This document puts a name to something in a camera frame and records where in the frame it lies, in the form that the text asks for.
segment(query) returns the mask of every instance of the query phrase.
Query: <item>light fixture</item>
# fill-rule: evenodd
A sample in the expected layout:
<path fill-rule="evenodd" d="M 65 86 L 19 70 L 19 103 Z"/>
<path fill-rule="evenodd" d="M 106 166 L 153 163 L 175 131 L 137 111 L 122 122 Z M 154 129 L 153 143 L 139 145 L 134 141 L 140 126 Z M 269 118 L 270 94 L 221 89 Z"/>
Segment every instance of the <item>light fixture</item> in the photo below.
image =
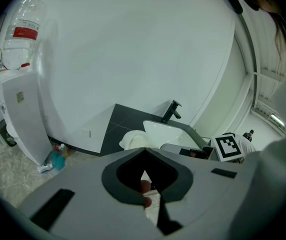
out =
<path fill-rule="evenodd" d="M 271 118 L 273 118 L 275 121 L 277 121 L 280 125 L 284 127 L 284 123 L 275 114 L 271 114 Z"/>

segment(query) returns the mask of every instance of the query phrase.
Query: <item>black strip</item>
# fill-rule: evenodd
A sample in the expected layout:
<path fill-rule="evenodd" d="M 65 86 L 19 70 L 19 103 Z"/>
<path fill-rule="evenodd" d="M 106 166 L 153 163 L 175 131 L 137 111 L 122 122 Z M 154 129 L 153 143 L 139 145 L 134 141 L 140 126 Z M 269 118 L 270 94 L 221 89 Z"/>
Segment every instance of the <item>black strip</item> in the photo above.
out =
<path fill-rule="evenodd" d="M 202 150 L 203 150 L 208 156 L 210 156 L 210 155 L 212 154 L 213 149 L 214 149 L 214 147 L 211 147 L 211 146 L 204 146 L 204 147 L 202 148 Z"/>
<path fill-rule="evenodd" d="M 235 138 L 235 133 L 233 133 L 233 132 L 226 132 L 226 133 L 223 133 L 222 135 L 228 135 L 228 134 L 232 134 Z"/>
<path fill-rule="evenodd" d="M 75 150 L 75 151 L 78 151 L 78 152 L 81 152 L 81 153 L 85 153 L 85 154 L 89 154 L 89 155 L 93 155 L 93 156 L 97 156 L 99 157 L 100 156 L 100 153 L 96 153 L 94 151 L 90 151 L 90 150 L 86 150 L 86 149 L 83 149 L 83 148 L 79 148 L 77 146 L 72 146 L 70 144 L 66 144 L 65 142 L 62 142 L 62 141 L 59 141 L 57 140 L 56 138 L 53 138 L 51 136 L 47 136 L 48 139 L 51 141 L 51 142 L 54 142 L 54 143 L 57 143 L 57 144 L 64 144 L 66 147 L 69 147 L 71 150 Z"/>
<path fill-rule="evenodd" d="M 179 155 L 183 155 L 183 156 L 189 157 L 190 156 L 190 151 L 188 149 L 181 148 L 181 150 L 179 151 Z"/>
<path fill-rule="evenodd" d="M 157 218 L 157 227 L 162 231 L 164 235 L 169 235 L 174 231 L 182 228 L 182 225 L 177 221 L 170 220 L 167 208 L 165 207 L 165 202 L 161 197 L 159 202 L 159 212 Z"/>
<path fill-rule="evenodd" d="M 42 229 L 48 231 L 59 217 L 65 206 L 74 196 L 74 192 L 68 189 L 60 189 L 51 197 L 45 205 L 31 218 L 31 221 Z"/>
<path fill-rule="evenodd" d="M 205 160 L 209 159 L 209 155 L 203 149 L 190 149 L 190 154 L 191 153 L 195 154 L 195 158 Z"/>
<path fill-rule="evenodd" d="M 235 176 L 237 175 L 237 172 L 233 172 L 233 171 L 229 171 L 229 170 L 223 170 L 223 169 L 219 169 L 219 168 L 213 169 L 211 171 L 211 173 L 218 174 L 218 175 L 225 176 L 225 177 L 229 177 L 232 179 L 234 179 Z"/>

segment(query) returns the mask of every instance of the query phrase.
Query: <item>small bottle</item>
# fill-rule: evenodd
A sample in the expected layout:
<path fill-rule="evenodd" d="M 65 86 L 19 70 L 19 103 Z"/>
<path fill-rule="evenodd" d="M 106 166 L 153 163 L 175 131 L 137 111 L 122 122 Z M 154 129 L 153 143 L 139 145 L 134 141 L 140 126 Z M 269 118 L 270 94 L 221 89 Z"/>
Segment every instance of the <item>small bottle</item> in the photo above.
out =
<path fill-rule="evenodd" d="M 55 149 L 56 151 L 62 151 L 64 147 L 65 147 L 64 144 L 61 144 L 61 145 L 56 144 L 56 145 L 54 146 L 54 149 Z"/>
<path fill-rule="evenodd" d="M 68 148 L 67 146 L 65 146 L 64 144 L 61 144 L 61 147 L 60 147 L 61 151 L 62 151 L 62 155 L 64 158 L 67 158 L 69 156 L 69 153 L 68 153 Z"/>
<path fill-rule="evenodd" d="M 53 165 L 51 163 L 45 163 L 45 164 L 37 167 L 37 170 L 39 173 L 44 173 L 44 172 L 52 170 L 52 169 L 53 169 Z"/>

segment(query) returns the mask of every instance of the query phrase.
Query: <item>tiled floor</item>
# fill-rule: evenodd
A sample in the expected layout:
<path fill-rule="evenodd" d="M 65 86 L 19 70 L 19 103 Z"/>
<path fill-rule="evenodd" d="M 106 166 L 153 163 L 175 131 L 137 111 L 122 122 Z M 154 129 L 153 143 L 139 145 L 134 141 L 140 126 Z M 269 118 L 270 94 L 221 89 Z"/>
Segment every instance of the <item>tiled floor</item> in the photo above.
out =
<path fill-rule="evenodd" d="M 97 156 L 69 151 L 65 168 Z M 37 165 L 27 158 L 18 145 L 4 146 L 0 141 L 0 197 L 17 207 L 29 193 L 59 172 L 55 169 L 39 173 Z"/>

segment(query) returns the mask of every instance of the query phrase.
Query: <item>black tile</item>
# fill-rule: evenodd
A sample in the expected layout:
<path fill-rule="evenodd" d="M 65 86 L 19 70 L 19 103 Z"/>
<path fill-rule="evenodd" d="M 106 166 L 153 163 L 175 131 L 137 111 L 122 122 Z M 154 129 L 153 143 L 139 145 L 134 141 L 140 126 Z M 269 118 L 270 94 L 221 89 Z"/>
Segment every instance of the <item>black tile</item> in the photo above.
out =
<path fill-rule="evenodd" d="M 133 112 L 134 112 L 134 109 L 130 107 L 115 104 L 114 110 L 112 112 L 112 115 L 109 121 L 118 125 L 123 120 L 128 118 Z"/>
<path fill-rule="evenodd" d="M 110 130 L 112 130 L 112 129 L 115 128 L 116 126 L 118 126 L 118 125 L 115 124 L 115 123 L 109 122 L 108 125 L 107 125 L 107 129 L 106 129 L 105 134 L 107 134 Z"/>
<path fill-rule="evenodd" d="M 154 114 L 149 114 L 149 113 L 145 113 L 139 110 L 135 110 L 135 112 L 126 120 L 124 120 L 120 126 L 132 129 L 132 130 L 140 130 L 140 131 L 144 131 L 144 125 L 143 122 L 145 120 L 151 120 L 151 121 L 155 121 L 155 122 L 160 122 L 161 121 L 161 117 L 154 115 Z"/>
<path fill-rule="evenodd" d="M 123 139 L 124 135 L 129 131 L 131 130 L 117 126 L 114 129 L 112 129 L 109 133 L 107 133 L 104 137 L 99 156 L 102 157 L 123 151 L 123 148 L 120 147 L 119 143 Z"/>

